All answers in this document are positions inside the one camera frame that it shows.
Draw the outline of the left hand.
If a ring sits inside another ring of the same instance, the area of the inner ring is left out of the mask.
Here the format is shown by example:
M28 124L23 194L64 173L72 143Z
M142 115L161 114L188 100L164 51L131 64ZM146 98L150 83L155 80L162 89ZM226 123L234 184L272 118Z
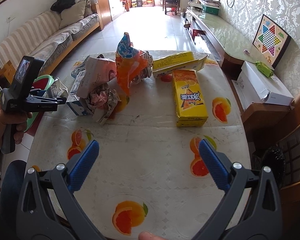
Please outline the left hand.
M18 145L22 142L24 137L24 132L27 128L27 119L32 118L32 113L17 113L17 114L7 114L3 111L0 106L0 148L2 146L2 136L7 125L17 124L17 131L14 134L15 143Z

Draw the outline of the right hand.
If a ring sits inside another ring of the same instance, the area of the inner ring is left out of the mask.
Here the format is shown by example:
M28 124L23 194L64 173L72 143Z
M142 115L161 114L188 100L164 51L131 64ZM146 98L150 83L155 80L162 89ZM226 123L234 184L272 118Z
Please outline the right hand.
M138 240L167 240L167 239L154 235L148 231L143 231L138 235Z

